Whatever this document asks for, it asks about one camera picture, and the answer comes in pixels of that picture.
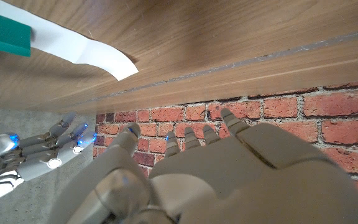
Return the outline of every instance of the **wooden surface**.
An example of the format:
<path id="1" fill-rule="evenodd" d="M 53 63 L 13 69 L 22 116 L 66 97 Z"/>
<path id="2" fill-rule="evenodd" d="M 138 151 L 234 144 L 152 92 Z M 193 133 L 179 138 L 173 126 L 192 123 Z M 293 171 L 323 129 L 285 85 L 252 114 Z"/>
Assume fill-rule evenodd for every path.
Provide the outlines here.
<path id="1" fill-rule="evenodd" d="M 72 106 L 62 112 L 125 111 L 351 81 L 358 81 L 358 40 Z"/>
<path id="2" fill-rule="evenodd" d="M 102 69 L 74 65 L 37 49 L 32 49 L 31 58 L 0 52 L 0 108 L 101 113 L 358 80 L 352 69 L 358 67 L 358 54 L 341 49 L 350 44 L 344 43 L 321 53 L 300 53 L 304 61 L 298 60 L 296 66 L 283 57 L 84 103 L 357 32 L 358 0 L 6 2 L 121 50 L 140 72 L 117 82 Z M 352 49 L 358 50 L 358 44 Z M 334 72 L 327 75 L 330 79 L 297 72 L 313 68 L 324 73 L 342 66 L 346 75 Z M 255 72 L 244 72 L 246 67 Z M 287 82 L 268 85 L 280 71 L 291 74 L 285 77 Z"/>

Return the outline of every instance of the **gray floor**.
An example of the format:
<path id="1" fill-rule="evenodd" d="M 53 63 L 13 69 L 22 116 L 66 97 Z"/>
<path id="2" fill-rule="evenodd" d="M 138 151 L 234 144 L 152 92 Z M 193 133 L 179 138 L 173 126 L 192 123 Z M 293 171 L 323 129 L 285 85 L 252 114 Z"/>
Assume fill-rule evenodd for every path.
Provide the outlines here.
<path id="1" fill-rule="evenodd" d="M 38 111 L 0 110 L 0 134 L 11 131 L 20 138 L 44 134 L 62 118 L 60 114 Z M 75 124 L 87 122 L 94 130 L 96 116 L 77 116 Z M 93 145 L 64 166 L 19 185 L 0 198 L 0 223 L 46 223 L 53 202 L 62 189 L 82 168 L 92 161 Z"/>

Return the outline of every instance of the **green sticky note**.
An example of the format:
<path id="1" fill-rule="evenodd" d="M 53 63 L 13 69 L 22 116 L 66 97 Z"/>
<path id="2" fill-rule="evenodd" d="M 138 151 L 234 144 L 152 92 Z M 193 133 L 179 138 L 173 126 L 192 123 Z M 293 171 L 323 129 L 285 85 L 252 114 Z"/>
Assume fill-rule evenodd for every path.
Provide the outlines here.
<path id="1" fill-rule="evenodd" d="M 0 16 L 0 51 L 30 57 L 31 27 Z"/>

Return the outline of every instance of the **silver robotic hand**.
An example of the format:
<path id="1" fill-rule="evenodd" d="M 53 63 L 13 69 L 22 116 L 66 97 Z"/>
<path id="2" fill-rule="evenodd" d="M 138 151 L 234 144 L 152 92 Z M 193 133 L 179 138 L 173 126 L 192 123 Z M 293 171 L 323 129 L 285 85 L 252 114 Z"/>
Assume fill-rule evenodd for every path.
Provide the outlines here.
<path id="1" fill-rule="evenodd" d="M 95 139 L 93 131 L 79 124 L 70 134 L 62 135 L 75 118 L 66 114 L 47 133 L 26 139 L 17 134 L 0 134 L 0 197 L 25 180 L 30 180 L 61 166 L 74 158 Z"/>
<path id="2" fill-rule="evenodd" d="M 358 223 L 358 191 L 319 149 L 269 124 L 249 126 L 221 111 L 231 136 L 185 129 L 181 152 L 167 135 L 165 158 L 145 179 L 131 155 L 130 124 L 63 191 L 49 223 Z"/>

